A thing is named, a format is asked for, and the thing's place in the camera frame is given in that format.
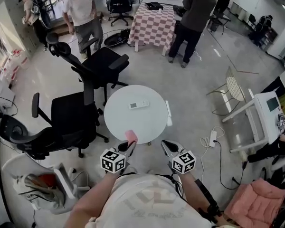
white remote control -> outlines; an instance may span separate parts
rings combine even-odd
[[[129,109],[137,109],[146,106],[149,106],[149,101],[134,102],[129,104]]]

electrical outlet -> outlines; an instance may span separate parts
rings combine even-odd
[[[209,147],[213,148],[215,146],[214,140],[217,139],[217,131],[212,130],[209,139]]]

man in gray shirt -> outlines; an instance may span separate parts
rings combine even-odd
[[[185,68],[207,24],[216,0],[183,0],[182,3],[187,11],[176,31],[176,39],[171,46],[168,61],[173,62],[181,44],[186,40],[188,43],[181,64],[181,67]]]

checkered tablecloth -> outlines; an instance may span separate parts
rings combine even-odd
[[[145,3],[139,6],[131,26],[128,43],[142,41],[145,44],[164,46],[164,50],[170,49],[174,27],[174,11],[170,5],[162,5],[163,10],[148,10]]]

gray pants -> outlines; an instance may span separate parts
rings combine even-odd
[[[94,38],[99,39],[96,43],[94,43],[94,49],[98,50],[101,47],[104,33],[101,24],[99,22],[99,19],[93,19],[92,21],[84,25],[75,26],[75,33],[78,39],[78,46],[80,53],[86,52],[86,50],[82,49],[82,46],[90,40],[91,35]]]

